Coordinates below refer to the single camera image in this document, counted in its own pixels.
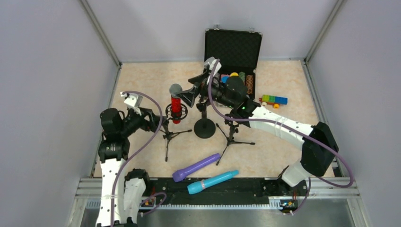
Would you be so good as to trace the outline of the red glitter microphone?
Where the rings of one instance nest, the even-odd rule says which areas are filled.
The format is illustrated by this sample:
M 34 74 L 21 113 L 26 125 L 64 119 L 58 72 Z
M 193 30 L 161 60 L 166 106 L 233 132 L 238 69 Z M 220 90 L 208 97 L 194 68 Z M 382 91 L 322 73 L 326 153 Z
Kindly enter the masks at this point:
M 169 88 L 171 95 L 171 117 L 174 124 L 179 124 L 181 122 L 182 116 L 182 106 L 181 99 L 177 94 L 182 92 L 182 87 L 179 84 L 172 84 Z

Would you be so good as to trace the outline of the black tripod shock-mount stand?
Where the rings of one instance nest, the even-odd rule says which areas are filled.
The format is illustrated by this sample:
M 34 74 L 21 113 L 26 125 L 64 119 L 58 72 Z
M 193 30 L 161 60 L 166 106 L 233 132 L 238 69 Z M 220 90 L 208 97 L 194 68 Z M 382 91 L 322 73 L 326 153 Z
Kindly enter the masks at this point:
M 177 110 L 176 104 L 168 104 L 165 108 L 165 114 L 163 115 L 162 132 L 163 139 L 166 140 L 166 152 L 165 152 L 165 162 L 169 160 L 169 151 L 171 141 L 183 133 L 190 133 L 193 130 L 177 130 L 175 128 L 175 122 L 180 122 L 188 116 L 188 108 L 184 104 L 180 104 L 179 110 Z

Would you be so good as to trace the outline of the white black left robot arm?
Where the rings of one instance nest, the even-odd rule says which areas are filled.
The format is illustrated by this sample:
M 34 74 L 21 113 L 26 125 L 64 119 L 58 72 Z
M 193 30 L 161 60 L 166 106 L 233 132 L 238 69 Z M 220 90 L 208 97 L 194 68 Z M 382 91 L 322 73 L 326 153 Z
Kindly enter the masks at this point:
M 128 138 L 139 129 L 157 133 L 165 117 L 147 108 L 140 108 L 138 112 L 128 109 L 126 115 L 109 108 L 100 113 L 100 120 L 103 132 L 98 156 L 102 187 L 96 226 L 136 227 L 139 205 L 150 179 L 144 169 L 124 172 L 129 161 Z

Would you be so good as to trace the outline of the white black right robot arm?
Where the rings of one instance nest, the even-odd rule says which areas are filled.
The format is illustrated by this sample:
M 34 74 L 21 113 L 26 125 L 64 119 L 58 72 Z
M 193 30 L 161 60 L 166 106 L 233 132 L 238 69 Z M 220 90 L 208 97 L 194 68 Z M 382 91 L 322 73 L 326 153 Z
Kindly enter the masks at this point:
M 331 166 L 339 148 L 327 124 L 301 123 L 268 110 L 248 96 L 247 87 L 239 76 L 228 77 L 225 83 L 209 82 L 206 72 L 189 82 L 193 84 L 191 89 L 183 90 L 180 85 L 173 84 L 170 94 L 190 107 L 198 95 L 205 96 L 210 102 L 231 108 L 226 119 L 274 134 L 300 149 L 300 160 L 287 167 L 280 176 L 289 186 L 294 187 L 312 175 L 322 177 Z

